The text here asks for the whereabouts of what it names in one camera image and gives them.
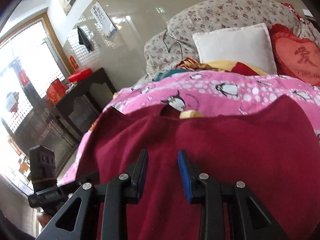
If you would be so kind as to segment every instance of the beige wall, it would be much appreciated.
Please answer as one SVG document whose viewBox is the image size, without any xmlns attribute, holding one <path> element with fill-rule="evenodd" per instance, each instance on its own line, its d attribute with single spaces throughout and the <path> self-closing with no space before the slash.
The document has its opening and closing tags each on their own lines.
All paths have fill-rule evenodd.
<svg viewBox="0 0 320 240">
<path fill-rule="evenodd" d="M 96 20 L 90 12 L 96 1 L 110 17 L 124 18 L 118 24 L 121 29 L 110 39 L 104 38 L 97 29 Z M 204 0 L 93 0 L 84 10 L 78 25 L 86 26 L 90 32 L 95 33 L 93 42 L 96 50 L 91 53 L 72 50 L 71 36 L 63 49 L 67 56 L 73 55 L 81 67 L 93 70 L 103 67 L 116 89 L 131 86 L 145 73 L 143 47 L 146 41 L 164 30 L 166 21 L 175 14 L 201 1 Z M 290 2 L 300 13 L 306 8 L 301 0 L 276 1 Z M 162 8 L 164 12 L 158 13 L 156 8 Z M 101 91 L 97 89 L 95 93 L 99 94 Z"/>
</svg>

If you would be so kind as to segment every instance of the calendar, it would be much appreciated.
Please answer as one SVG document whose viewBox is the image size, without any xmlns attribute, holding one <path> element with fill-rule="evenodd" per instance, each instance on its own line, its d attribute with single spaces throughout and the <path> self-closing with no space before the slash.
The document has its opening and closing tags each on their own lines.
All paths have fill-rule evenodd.
<svg viewBox="0 0 320 240">
<path fill-rule="evenodd" d="M 101 7 L 99 2 L 96 2 L 91 7 L 91 13 L 101 26 L 103 33 L 110 38 L 116 31 L 117 28 L 110 20 L 104 9 Z"/>
</svg>

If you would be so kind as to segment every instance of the metal screw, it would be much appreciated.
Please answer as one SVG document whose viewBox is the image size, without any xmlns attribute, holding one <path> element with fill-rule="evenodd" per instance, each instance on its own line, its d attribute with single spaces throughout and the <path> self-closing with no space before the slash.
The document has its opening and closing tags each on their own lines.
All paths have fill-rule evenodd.
<svg viewBox="0 0 320 240">
<path fill-rule="evenodd" d="M 206 174 L 206 173 L 201 173 L 201 174 L 199 175 L 199 178 L 200 178 L 200 179 L 208 179 L 208 178 L 209 178 L 209 175 Z"/>
<path fill-rule="evenodd" d="M 119 179 L 121 179 L 121 180 L 125 180 L 127 178 L 129 178 L 129 175 L 126 174 L 126 173 L 122 173 L 122 174 L 119 175 Z"/>
<path fill-rule="evenodd" d="M 87 183 L 84 183 L 84 184 L 82 185 L 82 188 L 83 188 L 83 189 L 90 189 L 91 186 L 92 186 L 91 183 L 87 182 Z"/>
<path fill-rule="evenodd" d="M 237 187 L 240 187 L 240 188 L 245 187 L 245 183 L 244 183 L 243 181 L 238 181 L 238 182 L 236 183 L 236 185 L 237 185 Z"/>
</svg>

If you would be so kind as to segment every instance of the penguin print blanket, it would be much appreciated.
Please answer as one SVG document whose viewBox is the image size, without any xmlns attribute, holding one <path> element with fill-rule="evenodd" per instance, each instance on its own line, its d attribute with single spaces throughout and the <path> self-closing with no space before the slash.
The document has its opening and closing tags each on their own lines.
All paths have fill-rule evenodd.
<svg viewBox="0 0 320 240">
<path fill-rule="evenodd" d="M 176 73 L 159 82 L 120 90 L 104 111 L 113 106 L 128 114 L 146 106 L 168 104 L 179 111 L 196 110 L 212 117 L 247 115 L 261 111 L 281 95 L 291 97 L 300 105 L 320 138 L 320 88 L 283 75 L 243 76 L 208 70 Z M 75 179 L 90 133 L 82 138 L 76 162 L 60 181 L 61 184 Z"/>
</svg>

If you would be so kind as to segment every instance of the wooden door frame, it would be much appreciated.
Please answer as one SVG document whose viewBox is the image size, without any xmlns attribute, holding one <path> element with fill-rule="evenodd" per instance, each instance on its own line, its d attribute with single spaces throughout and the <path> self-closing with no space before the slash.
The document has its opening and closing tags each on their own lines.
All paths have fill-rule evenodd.
<svg viewBox="0 0 320 240">
<path fill-rule="evenodd" d="M 57 35 L 54 32 L 54 29 L 51 25 L 48 14 L 46 12 L 39 14 L 38 16 L 32 18 L 31 20 L 23 23 L 22 25 L 17 27 L 15 30 L 13 30 L 11 33 L 9 33 L 7 36 L 0 39 L 0 46 L 2 44 L 4 44 L 8 39 L 13 38 L 14 36 L 16 36 L 17 34 L 22 32 L 24 29 L 28 28 L 29 26 L 31 26 L 39 21 L 42 21 L 43 26 L 46 30 L 46 33 L 47 33 L 50 41 L 52 42 L 52 46 L 56 50 L 58 57 L 60 57 L 61 62 L 64 64 L 66 70 L 72 75 L 75 72 L 75 70 L 73 69 L 67 55 L 64 53 L 63 48 L 57 38 Z"/>
</svg>

